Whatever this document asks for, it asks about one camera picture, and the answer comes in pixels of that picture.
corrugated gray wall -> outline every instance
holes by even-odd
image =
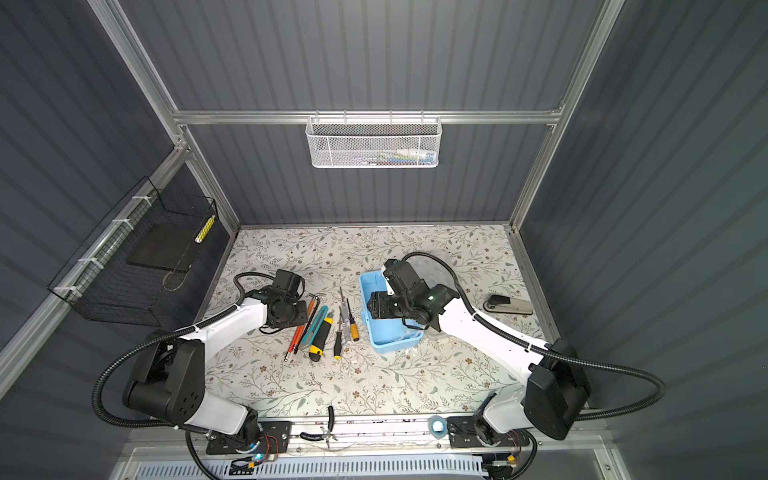
[[[81,2],[0,2],[0,345],[173,144]]]
[[[599,0],[122,2],[181,110],[555,108]]]
[[[633,478],[768,474],[767,19],[629,2],[522,227],[580,356],[667,381],[609,421]],[[590,375],[596,407],[648,391]]]
[[[191,126],[247,224],[509,220],[544,125],[447,125],[440,165],[319,169],[304,127]]]
[[[4,346],[58,268],[173,145],[85,2],[0,2],[0,72]],[[127,431],[95,417],[91,388],[144,334],[67,316],[0,401],[0,476],[106,478]],[[121,387],[108,387],[111,408]]]
[[[556,108],[600,4],[123,2],[181,110]],[[507,220],[545,127],[446,126],[418,172],[315,169],[301,127],[192,131],[241,222],[285,224]]]

floral tablecloth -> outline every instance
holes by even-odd
[[[413,348],[379,355],[360,320],[358,277],[378,270],[388,258],[422,250],[453,265],[476,306],[490,293],[529,300],[502,226],[361,227],[242,230],[217,284],[208,312],[232,302],[236,273],[293,270],[306,291],[323,293],[339,318],[339,286],[358,319],[360,341],[341,360],[310,362],[289,356],[294,329],[272,336],[252,331],[231,343],[206,365],[209,391],[254,407],[262,417],[472,411],[488,390],[516,382],[467,343],[427,335]],[[263,279],[243,279],[246,290]],[[533,316],[494,315],[530,336],[543,338]],[[331,348],[331,330],[327,347]]]

vent grille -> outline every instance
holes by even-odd
[[[367,457],[280,458],[256,468],[251,475],[229,475],[229,460],[205,460],[203,463],[220,478],[316,478],[376,477],[380,475],[468,475],[482,477],[479,456],[387,455]],[[192,462],[142,462],[136,480],[204,480],[205,476]]]

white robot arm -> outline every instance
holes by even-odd
[[[456,278],[440,259],[427,253],[409,255],[414,254],[437,260]],[[532,426],[554,439],[568,434],[591,392],[586,375],[580,366],[535,351],[576,357],[565,341],[549,345],[479,312],[458,285],[456,290],[440,284],[429,288],[407,261],[388,260],[382,274],[387,291],[374,292],[367,305],[373,319],[400,317],[406,326],[406,319],[412,319],[454,336],[491,357],[523,385],[493,392],[481,404],[474,417],[475,432],[483,442],[491,445],[499,435]]]
[[[275,277],[240,274],[248,275],[265,276],[273,283],[245,293],[236,277],[238,302],[203,321],[204,326],[195,326],[194,331],[183,335],[161,331],[150,334],[148,341],[160,337],[164,340],[138,353],[123,394],[125,406],[171,425],[232,435],[246,447],[258,438],[256,412],[206,391],[205,364],[251,330],[304,325],[306,303],[299,301],[303,292],[298,291],[304,280],[293,272],[278,270]]]
[[[483,312],[476,314],[483,316],[499,329],[528,343],[541,348],[545,348],[547,345],[544,340],[520,333]],[[523,386],[523,388],[507,386],[498,390],[496,395],[485,405],[482,412],[483,419],[498,433],[532,427],[533,424],[523,411],[522,401],[525,398],[525,385],[528,382],[528,377],[531,376],[531,370],[528,366],[531,364],[538,365],[544,357],[524,350],[508,340],[490,333],[488,329],[472,318],[471,313],[467,311],[464,303],[458,298],[451,300],[445,306],[445,312],[440,315],[439,322],[443,333],[474,346],[495,360]]]

aluminum frame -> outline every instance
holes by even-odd
[[[165,158],[163,163],[154,171],[149,181],[139,188],[125,206],[115,215],[115,219],[125,218],[136,206],[144,200],[139,198],[148,195],[157,188],[165,187],[176,172],[184,165],[189,150],[186,144],[175,147]],[[94,252],[101,249],[107,239],[119,228],[117,222],[110,222],[109,226],[99,235],[93,244],[85,251],[83,257],[94,256]],[[80,275],[85,268],[84,262],[77,262],[64,276],[59,284],[66,286]],[[71,307],[64,300],[53,293],[43,300],[43,303],[27,319],[25,324],[11,338],[0,352],[0,399],[10,390],[16,379],[22,374],[27,365],[32,361],[37,352],[43,347],[48,338],[56,330]]]
[[[528,215],[528,211],[531,209],[536,192],[544,180],[544,175],[547,173],[552,158],[557,153],[558,146],[563,139],[568,124],[571,123],[576,107],[592,76],[594,66],[598,62],[600,53],[603,51],[605,42],[608,40],[611,30],[613,30],[623,6],[624,0],[604,0],[603,2],[598,19],[594,23],[587,44],[584,46],[574,74],[565,91],[560,121],[549,131],[544,143],[541,145],[531,172],[528,174],[528,179],[523,186],[523,191],[520,193],[515,209],[512,211],[509,223],[514,231],[520,230],[525,216]]]
[[[440,227],[445,225],[499,225],[509,227],[503,220],[465,222],[349,222],[349,223],[284,223],[269,225],[241,225],[241,230],[263,230],[270,228],[362,228],[362,227]]]
[[[471,416],[471,413],[442,413],[440,416]],[[298,432],[321,433],[320,426],[327,422],[325,416],[288,417],[274,420],[293,422],[290,448],[280,454],[284,458],[295,457],[347,457],[402,455],[404,453],[423,455],[432,453],[482,454],[508,452],[504,447],[480,447],[476,449],[451,449],[447,438],[435,439],[429,434],[428,419],[432,414],[401,415],[348,415],[337,416],[333,433],[337,440],[328,452],[324,443],[307,442]],[[621,455],[616,449],[613,436],[604,420],[579,422],[563,441],[550,439],[535,429],[532,433],[538,440],[538,448],[544,450],[592,450],[596,459],[617,480],[629,480]],[[193,435],[193,444],[203,450],[207,440],[202,435]],[[241,455],[227,455],[232,458]],[[142,461],[190,461],[184,441],[184,433],[173,429],[135,429],[123,448],[120,460],[111,476],[114,480],[134,478]]]
[[[443,124],[546,124],[560,121],[559,110],[543,111],[177,111],[179,124],[187,125],[304,125],[322,116],[324,123],[389,123],[439,118]]]
[[[188,144],[192,148],[195,155],[187,165],[192,170],[192,174],[197,179],[204,194],[215,199],[221,223],[230,235],[235,234],[240,226],[237,214],[216,180],[210,165],[205,161],[192,133],[174,120],[173,113],[178,110],[176,103],[149,58],[149,54],[141,44],[136,31],[131,26],[120,2],[118,0],[88,0],[88,4],[139,84],[141,91],[144,92],[144,96],[147,97],[147,101],[149,101],[170,139],[175,144]]]
[[[515,260],[517,260],[518,266],[520,267],[520,274],[523,277],[525,288],[528,290],[528,295],[531,297],[538,325],[541,327],[541,332],[544,333],[544,338],[549,343],[554,343],[555,340],[560,338],[560,331],[558,330],[557,324],[554,322],[554,317],[552,316],[552,311],[549,309],[549,303],[547,303],[544,290],[538,282],[538,277],[533,269],[531,258],[528,256],[528,251],[525,249],[525,244],[520,236],[520,232],[513,231],[509,225],[506,227],[509,246],[512,248],[512,254],[515,255]]]

